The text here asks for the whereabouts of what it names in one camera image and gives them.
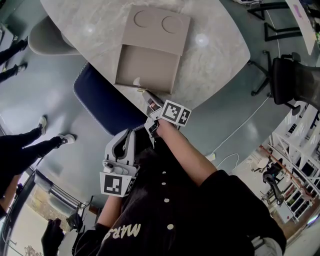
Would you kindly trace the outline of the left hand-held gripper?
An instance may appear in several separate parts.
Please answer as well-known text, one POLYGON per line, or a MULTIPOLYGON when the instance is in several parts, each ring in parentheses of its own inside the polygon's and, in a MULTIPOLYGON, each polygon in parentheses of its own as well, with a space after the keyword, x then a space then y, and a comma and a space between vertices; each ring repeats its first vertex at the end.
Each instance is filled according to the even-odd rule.
POLYGON ((103 171, 100 172, 101 193, 126 197, 130 194, 140 166, 135 162, 136 133, 125 129, 106 145, 103 171))

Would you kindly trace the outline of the person's right hand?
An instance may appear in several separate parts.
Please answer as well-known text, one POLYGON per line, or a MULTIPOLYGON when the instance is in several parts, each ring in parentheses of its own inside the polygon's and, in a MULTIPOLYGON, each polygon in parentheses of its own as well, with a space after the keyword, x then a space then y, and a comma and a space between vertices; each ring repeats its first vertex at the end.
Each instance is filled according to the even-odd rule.
POLYGON ((157 105, 155 102, 152 102, 150 105, 147 107, 147 114, 153 113, 160 109, 161 106, 157 105))

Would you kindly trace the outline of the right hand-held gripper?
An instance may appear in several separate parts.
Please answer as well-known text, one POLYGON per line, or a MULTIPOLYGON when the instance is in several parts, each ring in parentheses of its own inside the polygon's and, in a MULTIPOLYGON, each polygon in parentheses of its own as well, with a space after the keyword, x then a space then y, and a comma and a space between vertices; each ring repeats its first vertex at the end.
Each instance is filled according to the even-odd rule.
POLYGON ((147 103, 156 103, 161 106, 157 111, 147 114, 147 120, 144 124, 152 145, 155 144, 155 138, 158 136, 156 131, 159 127, 159 120, 165 120, 175 127, 185 127, 192 111, 176 102, 166 100, 163 102, 159 97, 148 90, 142 93, 143 99, 147 103))

